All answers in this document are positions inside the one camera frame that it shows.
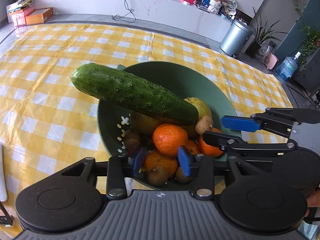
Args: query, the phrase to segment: logo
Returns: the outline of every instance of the logo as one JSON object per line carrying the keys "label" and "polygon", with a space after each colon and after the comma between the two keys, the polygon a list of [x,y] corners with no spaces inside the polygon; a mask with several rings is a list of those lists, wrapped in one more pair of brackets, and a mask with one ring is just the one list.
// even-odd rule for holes
{"label": "logo", "polygon": [[246,45],[249,39],[250,39],[250,37],[249,37],[249,36],[246,36],[245,39],[244,39],[243,45]]}
{"label": "logo", "polygon": [[157,194],[157,197],[163,198],[163,197],[165,197],[165,194],[163,192],[160,192],[160,193]]}

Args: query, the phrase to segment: cucumber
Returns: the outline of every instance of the cucumber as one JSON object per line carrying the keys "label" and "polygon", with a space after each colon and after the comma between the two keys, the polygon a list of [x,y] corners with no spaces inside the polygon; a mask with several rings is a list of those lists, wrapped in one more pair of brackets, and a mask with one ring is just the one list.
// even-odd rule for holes
{"label": "cucumber", "polygon": [[90,96],[177,125],[192,125],[198,110],[171,91],[122,70],[94,63],[77,68],[73,85]]}

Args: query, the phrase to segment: blue gripper pad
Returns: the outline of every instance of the blue gripper pad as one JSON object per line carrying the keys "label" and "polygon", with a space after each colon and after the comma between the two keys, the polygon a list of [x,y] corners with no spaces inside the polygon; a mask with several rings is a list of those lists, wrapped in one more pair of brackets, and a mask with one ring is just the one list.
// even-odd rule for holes
{"label": "blue gripper pad", "polygon": [[252,118],[224,116],[221,118],[222,125],[237,131],[255,132],[261,130],[261,125],[257,124]]}
{"label": "blue gripper pad", "polygon": [[178,148],[178,160],[179,160],[179,163],[181,165],[181,169],[183,171],[183,174],[188,177],[190,176],[190,159],[187,155],[187,152],[188,151],[185,147],[179,147]]}
{"label": "blue gripper pad", "polygon": [[144,162],[144,149],[142,147],[136,149],[132,155],[132,176],[137,177],[139,170]]}

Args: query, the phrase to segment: orange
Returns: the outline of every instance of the orange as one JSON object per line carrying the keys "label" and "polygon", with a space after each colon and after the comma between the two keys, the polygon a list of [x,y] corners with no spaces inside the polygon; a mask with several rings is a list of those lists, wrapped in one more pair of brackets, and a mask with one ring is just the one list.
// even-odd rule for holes
{"label": "orange", "polygon": [[[211,131],[221,133],[221,131],[217,128],[212,128]],[[223,151],[221,151],[218,147],[214,147],[214,146],[206,144],[202,138],[202,135],[199,136],[198,146],[199,146],[200,151],[204,155],[208,155],[211,157],[219,157],[221,154],[223,154]]]}
{"label": "orange", "polygon": [[211,129],[211,131],[212,131],[212,132],[219,132],[219,133],[222,133],[222,132],[221,132],[219,129],[217,129],[217,128],[212,128],[212,129]]}
{"label": "orange", "polygon": [[144,161],[144,170],[148,173],[154,166],[164,167],[168,171],[169,176],[172,177],[178,168],[178,162],[176,159],[164,156],[158,151],[153,151],[148,154]]}
{"label": "orange", "polygon": [[178,147],[188,141],[188,133],[178,125],[164,123],[153,132],[152,140],[161,154],[176,158]]}
{"label": "orange", "polygon": [[201,153],[198,147],[198,144],[194,141],[188,140],[185,144],[185,147],[188,149],[188,151],[192,154],[192,155],[196,155]]}

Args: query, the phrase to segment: water bottle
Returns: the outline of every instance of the water bottle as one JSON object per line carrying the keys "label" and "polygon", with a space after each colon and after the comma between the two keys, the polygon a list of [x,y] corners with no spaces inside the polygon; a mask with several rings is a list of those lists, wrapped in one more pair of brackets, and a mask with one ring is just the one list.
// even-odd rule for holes
{"label": "water bottle", "polygon": [[298,58],[301,53],[298,52],[294,57],[286,57],[285,60],[276,68],[276,72],[284,81],[291,78],[298,68]]}

